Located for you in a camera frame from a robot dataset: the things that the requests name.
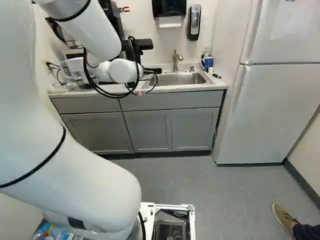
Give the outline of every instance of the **blue mug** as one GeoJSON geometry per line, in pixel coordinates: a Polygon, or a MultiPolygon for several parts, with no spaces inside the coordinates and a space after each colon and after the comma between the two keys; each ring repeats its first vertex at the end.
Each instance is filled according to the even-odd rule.
{"type": "Polygon", "coordinates": [[[202,60],[202,67],[204,70],[208,70],[209,68],[214,66],[214,58],[212,56],[205,56],[202,60]]]}

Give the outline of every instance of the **white countertop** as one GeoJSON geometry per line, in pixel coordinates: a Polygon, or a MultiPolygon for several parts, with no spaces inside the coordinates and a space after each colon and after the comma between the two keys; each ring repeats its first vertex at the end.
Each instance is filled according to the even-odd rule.
{"type": "MultiPolygon", "coordinates": [[[[212,75],[201,71],[200,74],[204,75],[207,79],[207,83],[203,84],[186,84],[186,85],[170,85],[170,86],[156,86],[149,94],[157,94],[157,93],[173,93],[173,92],[194,92],[194,91],[214,91],[214,90],[225,90],[228,88],[226,82],[222,79],[218,79],[213,77],[212,75]]],[[[108,91],[109,93],[114,94],[123,94],[127,93],[128,90],[124,84],[112,84],[112,85],[101,85],[102,89],[108,91]]],[[[138,83],[137,88],[133,91],[135,94],[139,94],[141,92],[147,92],[152,87],[149,86],[148,81],[141,80],[138,83]]],[[[62,93],[48,93],[49,98],[79,98],[79,97],[96,97],[101,96],[94,89],[85,89],[81,90],[76,88],[74,90],[62,93]]]]}

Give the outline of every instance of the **black paper towel dispenser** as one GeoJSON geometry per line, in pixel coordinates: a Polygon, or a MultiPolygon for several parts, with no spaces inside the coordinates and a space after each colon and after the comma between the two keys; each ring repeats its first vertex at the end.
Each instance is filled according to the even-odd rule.
{"type": "Polygon", "coordinates": [[[187,0],[152,0],[153,17],[184,16],[187,0]]]}

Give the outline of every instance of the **shoe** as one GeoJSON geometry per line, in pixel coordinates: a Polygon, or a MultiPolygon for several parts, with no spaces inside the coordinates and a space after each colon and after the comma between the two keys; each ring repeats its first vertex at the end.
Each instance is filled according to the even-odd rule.
{"type": "Polygon", "coordinates": [[[294,225],[299,224],[296,218],[293,218],[287,210],[282,208],[279,204],[275,203],[272,205],[272,211],[274,213],[275,218],[279,221],[282,227],[290,236],[291,240],[296,240],[294,237],[294,225]]]}

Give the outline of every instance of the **freezer door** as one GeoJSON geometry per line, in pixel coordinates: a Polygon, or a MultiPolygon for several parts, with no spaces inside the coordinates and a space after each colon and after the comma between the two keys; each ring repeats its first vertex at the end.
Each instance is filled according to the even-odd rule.
{"type": "Polygon", "coordinates": [[[254,0],[241,63],[319,63],[319,0],[254,0]]]}
{"type": "Polygon", "coordinates": [[[218,164],[279,163],[320,104],[320,64],[246,66],[218,164]]]}

